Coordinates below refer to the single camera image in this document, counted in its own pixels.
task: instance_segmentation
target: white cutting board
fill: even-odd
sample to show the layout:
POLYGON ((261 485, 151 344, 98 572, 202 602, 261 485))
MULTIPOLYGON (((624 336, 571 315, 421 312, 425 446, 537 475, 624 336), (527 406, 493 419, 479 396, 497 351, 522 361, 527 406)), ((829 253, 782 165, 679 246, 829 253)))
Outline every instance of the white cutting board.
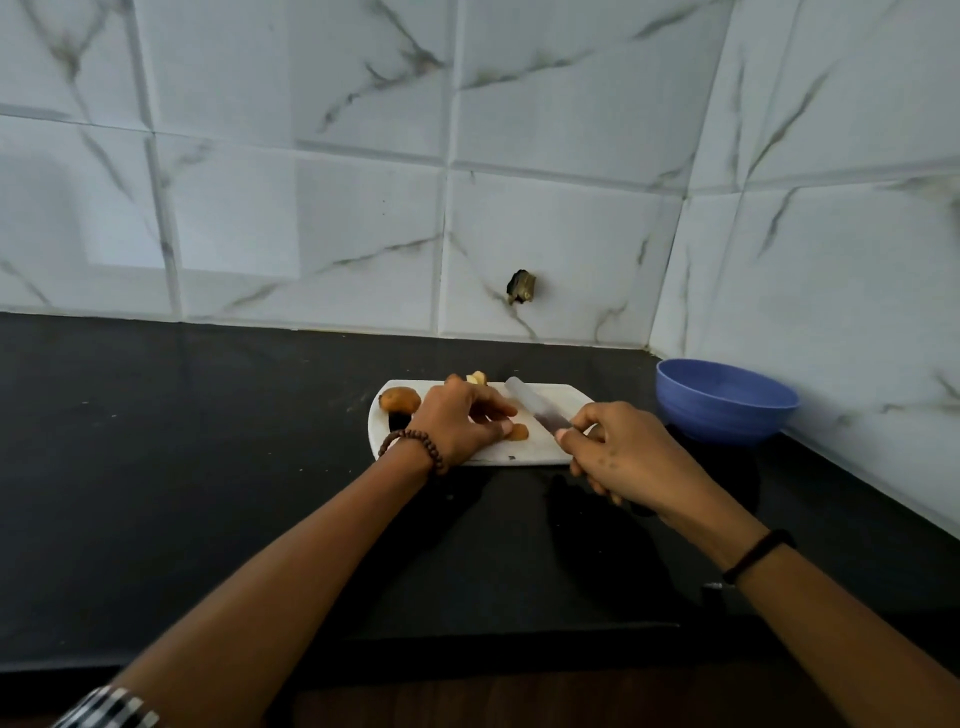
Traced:
MULTIPOLYGON (((370 448, 373 457, 380 452, 380 446, 390 434, 390 425, 387 413, 380 409, 377 401, 380 394, 391 387, 410 387, 424 397, 430 387, 443 384, 441 381, 428 379, 391 379, 376 393, 370 405, 370 415, 367 418, 367 433, 370 435, 370 448)), ((493 389, 511 400, 518 410, 516 417, 510 418, 515 423, 523 423, 530 429, 530 437, 519 443, 500 442, 484 448, 471 457, 464 465, 566 465, 570 462, 567 455, 553 439, 553 435, 546 431, 539 422, 525 410, 518 401, 514 400, 506 385, 502 381, 491 382, 493 389)), ((553 402, 560 413, 568 420, 577 414, 577 411, 593 400, 579 389, 569 384, 531 384, 534 391, 553 402)))

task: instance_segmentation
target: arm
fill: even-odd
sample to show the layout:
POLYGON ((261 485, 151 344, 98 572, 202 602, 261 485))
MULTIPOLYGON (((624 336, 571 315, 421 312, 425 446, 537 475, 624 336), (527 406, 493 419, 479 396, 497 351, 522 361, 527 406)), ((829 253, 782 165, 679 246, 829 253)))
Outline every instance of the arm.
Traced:
MULTIPOLYGON (((500 440, 516 410, 452 377, 411 427, 456 465, 500 440)), ((113 681, 165 725, 232 726, 261 716, 353 570, 433 467, 400 440, 346 489, 276 539, 174 624, 113 681)))
MULTIPOLYGON (((653 508, 721 570, 768 532, 650 413, 588 404, 571 422, 557 439, 575 475, 653 508)), ((960 681, 794 549, 775 548, 737 588, 851 725, 956 724, 960 681)))

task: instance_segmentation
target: marble tile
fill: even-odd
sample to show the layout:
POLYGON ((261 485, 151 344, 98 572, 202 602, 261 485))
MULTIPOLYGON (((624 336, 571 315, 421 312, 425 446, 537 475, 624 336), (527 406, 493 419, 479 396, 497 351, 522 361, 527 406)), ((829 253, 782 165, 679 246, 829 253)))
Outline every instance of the marble tile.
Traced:
POLYGON ((960 524, 960 177, 747 192, 701 355, 791 384, 795 431, 960 524))
POLYGON ((431 329, 440 171, 157 136, 189 320, 431 329))
POLYGON ((806 0, 751 180, 960 161, 960 3, 806 0))
POLYGON ((449 194, 441 334, 646 343, 679 198, 469 171, 449 194), (520 268, 536 296, 510 306, 520 268))
POLYGON ((146 129, 127 0, 0 2, 0 114, 146 129))
POLYGON ((148 139, 0 117, 0 305, 171 315, 148 139))
POLYGON ((138 2, 159 131, 438 158, 447 0, 138 2))
POLYGON ((692 193, 743 187, 800 0, 740 0, 717 66, 692 193))
POLYGON ((657 356, 698 355, 739 202, 739 194, 684 200, 650 332, 657 356))
POLYGON ((731 6, 467 0, 456 160, 685 190, 731 6))

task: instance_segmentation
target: blue bowl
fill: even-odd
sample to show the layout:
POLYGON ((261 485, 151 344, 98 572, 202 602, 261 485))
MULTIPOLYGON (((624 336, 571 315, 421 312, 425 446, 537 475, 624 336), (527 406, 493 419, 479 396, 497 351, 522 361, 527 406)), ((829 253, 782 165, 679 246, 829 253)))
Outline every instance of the blue bowl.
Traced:
POLYGON ((670 422, 694 440, 756 445, 783 429, 800 397, 747 369, 702 359, 657 365, 657 400, 670 422))

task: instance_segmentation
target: wooden floor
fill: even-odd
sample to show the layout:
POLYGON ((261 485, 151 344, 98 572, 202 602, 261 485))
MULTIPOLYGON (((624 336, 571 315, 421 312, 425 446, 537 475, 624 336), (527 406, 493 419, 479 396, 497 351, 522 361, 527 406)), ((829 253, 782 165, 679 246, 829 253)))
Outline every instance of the wooden floor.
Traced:
MULTIPOLYGON (((787 662, 333 688, 297 695, 292 718, 295 728, 845 725, 806 675, 787 662)), ((40 728, 54 719, 0 717, 0 728, 40 728)))

